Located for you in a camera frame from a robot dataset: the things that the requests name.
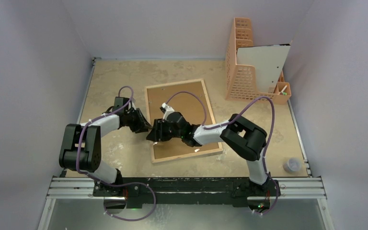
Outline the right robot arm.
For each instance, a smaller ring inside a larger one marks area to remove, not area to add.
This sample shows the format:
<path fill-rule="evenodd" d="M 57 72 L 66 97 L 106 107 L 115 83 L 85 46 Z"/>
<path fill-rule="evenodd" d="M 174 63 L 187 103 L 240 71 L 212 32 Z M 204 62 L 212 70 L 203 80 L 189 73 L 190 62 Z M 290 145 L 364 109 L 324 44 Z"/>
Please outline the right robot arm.
<path fill-rule="evenodd" d="M 201 147 L 210 143 L 226 143 L 238 156 L 246 160 L 249 170 L 250 189 L 256 195 L 268 190 L 269 171 L 265 163 L 267 147 L 272 131 L 263 128 L 240 114 L 215 124 L 202 126 L 190 124 L 179 112 L 155 119 L 146 139 L 153 142 L 179 138 L 190 147 Z"/>

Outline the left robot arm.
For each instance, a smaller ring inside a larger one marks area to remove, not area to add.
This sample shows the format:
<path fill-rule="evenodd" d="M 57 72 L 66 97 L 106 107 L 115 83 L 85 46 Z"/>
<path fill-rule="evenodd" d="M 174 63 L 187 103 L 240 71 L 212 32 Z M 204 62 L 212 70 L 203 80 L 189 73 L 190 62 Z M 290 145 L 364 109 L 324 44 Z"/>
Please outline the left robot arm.
<path fill-rule="evenodd" d="M 68 124 L 59 154 L 60 167 L 101 181 L 110 195 L 120 195 L 124 189 L 122 175 L 119 169 L 102 160 L 101 138 L 122 127 L 128 127 L 133 133 L 151 129 L 133 100 L 120 96 L 93 122 Z"/>

